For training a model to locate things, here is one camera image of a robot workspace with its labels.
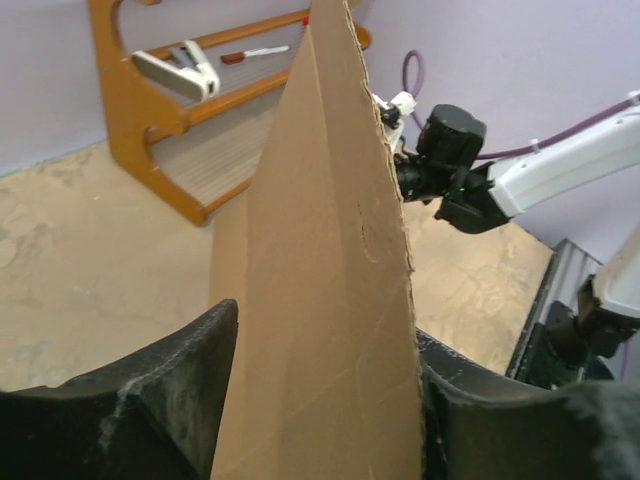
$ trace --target white wall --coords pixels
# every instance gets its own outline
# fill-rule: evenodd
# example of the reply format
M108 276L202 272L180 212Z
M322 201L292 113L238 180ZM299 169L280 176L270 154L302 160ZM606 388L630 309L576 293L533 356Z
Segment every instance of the white wall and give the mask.
M370 0L357 13L373 33L372 87L401 89L405 53L427 79L419 111L454 103L489 126L485 151L546 138L640 89L635 0ZM417 130L411 126L409 139ZM548 245L569 237L607 260L640 221L640 168L539 205L519 222Z
M125 0L129 50L306 8L308 0ZM0 1L0 174L105 138L85 0Z

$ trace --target wooden dish rack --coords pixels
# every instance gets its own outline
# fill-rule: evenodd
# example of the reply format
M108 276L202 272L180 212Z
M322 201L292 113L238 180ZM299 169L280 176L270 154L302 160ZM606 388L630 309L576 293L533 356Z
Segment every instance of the wooden dish rack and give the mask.
M87 2L113 159L193 224L204 224L251 183L309 10L193 39L216 68L222 90L192 105L142 75L131 61L118 27L123 0ZM356 25L356 33L362 48L369 47L369 32ZM220 66L221 52L268 44L292 48L244 62L246 67ZM148 53L166 60L172 46Z

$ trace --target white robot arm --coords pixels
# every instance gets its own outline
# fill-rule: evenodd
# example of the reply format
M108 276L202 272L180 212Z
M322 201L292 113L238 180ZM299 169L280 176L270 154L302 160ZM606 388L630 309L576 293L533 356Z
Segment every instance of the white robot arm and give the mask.
M414 101L409 108L394 109L398 98L404 97L379 104L392 148L404 124L385 121L385 111L408 115L415 107ZM486 126L468 112L436 106L416 153L403 149L394 156L404 200L428 203L441 197L436 218L463 232L481 233L547 199L640 163L640 106L542 150L472 168L485 132ZM576 293L576 341L590 353L610 358L640 328L640 225Z

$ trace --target brown cardboard box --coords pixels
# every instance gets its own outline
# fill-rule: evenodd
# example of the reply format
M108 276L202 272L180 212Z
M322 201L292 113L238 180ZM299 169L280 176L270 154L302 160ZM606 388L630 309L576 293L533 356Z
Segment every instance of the brown cardboard box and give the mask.
M419 480L410 262L346 1L314 0L248 193L215 219L240 332L213 478Z

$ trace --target purple cable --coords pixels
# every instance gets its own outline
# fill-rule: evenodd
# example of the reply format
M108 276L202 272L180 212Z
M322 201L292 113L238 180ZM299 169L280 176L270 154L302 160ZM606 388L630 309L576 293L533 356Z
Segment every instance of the purple cable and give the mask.
M631 363L631 340L624 342L622 347L622 367L620 368L620 381L624 382L629 373L629 364Z
M416 76L416 82L414 83L413 88L410 89L408 79L409 79L409 64L411 63L412 58L416 59L418 72ZM409 92L411 95L413 95L414 98L417 98L418 94L420 93L420 90L422 90L424 79L425 79L424 57L417 50L411 50L409 53L405 55L404 61L402 62L402 89L406 92ZM495 159L501 159L501 158L517 157L520 155L525 155L527 153L533 153L536 150L539 150L542 148L550 147L551 145L555 145L558 142L566 140L567 138L575 135L576 133L586 130L587 128L595 125L596 123L606 120L607 118L617 113L620 113L629 107L636 105L638 102L640 102L640 93L635 94L634 96L630 97L629 99L623 102L616 103L615 105L607 108L606 110L603 110L593 115L592 117L589 117L586 120L583 120L582 122L574 125L571 128L568 128L567 130L564 130L560 133L553 135L552 137L542 140L537 145L529 145L526 147L514 148L512 150L504 150L502 152L485 153L482 155L478 155L478 160L495 160ZM411 117L415 121L418 128L422 130L422 127L424 126L424 122L420 120L420 117L418 116L418 114L416 112L413 112L411 114Z

